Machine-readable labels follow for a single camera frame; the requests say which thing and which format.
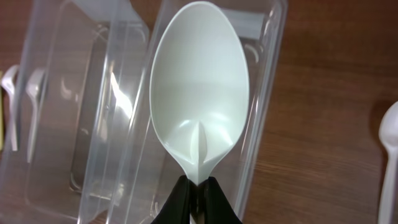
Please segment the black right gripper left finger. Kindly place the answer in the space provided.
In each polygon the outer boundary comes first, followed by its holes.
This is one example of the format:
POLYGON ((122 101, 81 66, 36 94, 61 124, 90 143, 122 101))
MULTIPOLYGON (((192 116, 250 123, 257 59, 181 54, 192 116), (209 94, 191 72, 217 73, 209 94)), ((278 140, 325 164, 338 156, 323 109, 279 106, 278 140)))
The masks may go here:
POLYGON ((190 223, 190 183, 186 175, 178 178, 167 201, 151 224, 190 223))

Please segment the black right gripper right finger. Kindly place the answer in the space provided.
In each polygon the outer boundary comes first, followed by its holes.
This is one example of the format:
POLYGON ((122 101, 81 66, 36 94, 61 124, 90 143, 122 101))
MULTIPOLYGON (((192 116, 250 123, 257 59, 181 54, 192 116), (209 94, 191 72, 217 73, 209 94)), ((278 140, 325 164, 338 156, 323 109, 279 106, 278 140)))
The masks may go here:
POLYGON ((215 177, 209 177, 196 188, 196 212, 204 224, 242 224, 215 177))

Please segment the white plastic spoon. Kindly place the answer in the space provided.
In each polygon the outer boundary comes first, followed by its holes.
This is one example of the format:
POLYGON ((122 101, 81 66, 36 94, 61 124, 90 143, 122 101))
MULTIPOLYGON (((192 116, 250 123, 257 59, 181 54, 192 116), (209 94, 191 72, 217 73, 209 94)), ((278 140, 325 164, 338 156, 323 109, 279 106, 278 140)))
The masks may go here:
POLYGON ((150 75, 150 115, 166 151, 196 188, 238 142, 248 116, 249 74, 240 40, 215 4, 195 1, 173 16, 150 75))
POLYGON ((384 114, 379 127, 379 140, 387 152, 387 164, 379 201, 378 224, 391 223, 397 177, 397 102, 384 114))

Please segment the white plastic fork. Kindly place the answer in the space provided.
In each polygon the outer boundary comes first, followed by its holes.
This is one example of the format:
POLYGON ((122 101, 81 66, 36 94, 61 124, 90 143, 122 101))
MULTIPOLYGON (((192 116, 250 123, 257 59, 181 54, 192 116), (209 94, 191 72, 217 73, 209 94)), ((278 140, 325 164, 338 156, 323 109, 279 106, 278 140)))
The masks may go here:
MULTIPOLYGON (((5 89, 9 97, 9 112, 12 114, 12 105, 15 95, 15 83, 14 79, 17 76, 19 65, 11 66, 1 79, 1 86, 5 89)), ((16 122, 13 118, 10 118, 9 130, 11 132, 11 146, 13 151, 18 151, 18 139, 17 139, 17 128, 16 122)))
POLYGON ((30 123, 29 140, 27 145, 27 162, 30 163, 34 152, 34 143, 36 138, 36 129, 38 125, 39 101, 42 93, 43 79, 45 75, 44 68, 36 68, 27 82, 25 91, 32 103, 32 117, 30 123))

